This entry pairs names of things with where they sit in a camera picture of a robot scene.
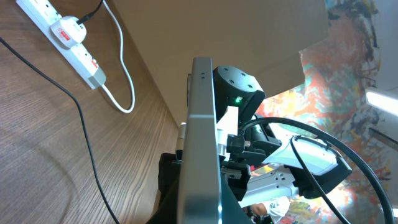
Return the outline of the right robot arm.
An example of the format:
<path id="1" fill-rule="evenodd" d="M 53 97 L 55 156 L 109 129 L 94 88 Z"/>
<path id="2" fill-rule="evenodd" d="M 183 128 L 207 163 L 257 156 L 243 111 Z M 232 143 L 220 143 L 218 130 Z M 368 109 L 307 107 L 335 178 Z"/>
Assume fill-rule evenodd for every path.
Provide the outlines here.
<path id="1" fill-rule="evenodd" d="M 295 120 L 259 117 L 263 99 L 255 77 L 194 60 L 176 151 L 159 161 L 160 208 L 198 215 L 282 196 L 314 199 L 351 175 L 342 142 Z"/>

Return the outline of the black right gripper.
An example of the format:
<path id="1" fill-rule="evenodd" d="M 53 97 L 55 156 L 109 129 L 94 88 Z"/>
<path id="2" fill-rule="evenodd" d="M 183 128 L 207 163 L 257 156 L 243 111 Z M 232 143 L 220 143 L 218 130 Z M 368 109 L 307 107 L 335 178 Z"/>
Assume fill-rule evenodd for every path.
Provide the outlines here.
<path id="1" fill-rule="evenodd" d="M 264 152 L 243 152 L 235 158 L 227 158 L 227 154 L 219 154 L 221 172 L 221 191 L 227 190 L 237 200 L 242 201 L 248 190 L 251 178 L 251 166 L 260 166 L 266 159 Z M 158 190 L 159 205 L 165 199 L 176 200 L 182 161 L 176 154 L 163 153 L 159 159 Z"/>

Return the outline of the Galaxy smartphone with cyan screen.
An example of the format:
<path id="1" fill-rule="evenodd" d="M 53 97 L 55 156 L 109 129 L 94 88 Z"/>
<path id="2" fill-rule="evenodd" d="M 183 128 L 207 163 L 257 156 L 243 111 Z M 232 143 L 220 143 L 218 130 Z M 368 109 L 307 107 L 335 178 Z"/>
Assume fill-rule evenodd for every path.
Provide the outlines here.
<path id="1" fill-rule="evenodd" d="M 177 203 L 178 223 L 221 221 L 212 61 L 193 59 Z"/>

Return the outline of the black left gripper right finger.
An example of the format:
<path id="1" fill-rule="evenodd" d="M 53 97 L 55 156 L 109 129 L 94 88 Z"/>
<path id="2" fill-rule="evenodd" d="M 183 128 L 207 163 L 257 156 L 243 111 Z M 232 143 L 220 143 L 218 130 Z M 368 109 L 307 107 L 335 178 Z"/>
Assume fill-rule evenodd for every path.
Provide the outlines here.
<path id="1" fill-rule="evenodd" d="M 222 224 L 252 224 L 227 183 L 221 184 Z"/>

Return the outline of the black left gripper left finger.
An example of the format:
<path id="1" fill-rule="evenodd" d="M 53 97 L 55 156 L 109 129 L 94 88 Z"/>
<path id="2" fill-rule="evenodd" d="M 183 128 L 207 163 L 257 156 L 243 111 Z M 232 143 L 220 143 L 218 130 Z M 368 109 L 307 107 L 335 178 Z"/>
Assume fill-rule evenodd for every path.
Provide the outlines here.
<path id="1" fill-rule="evenodd" d="M 177 224 L 178 186 L 176 180 L 147 224 Z"/>

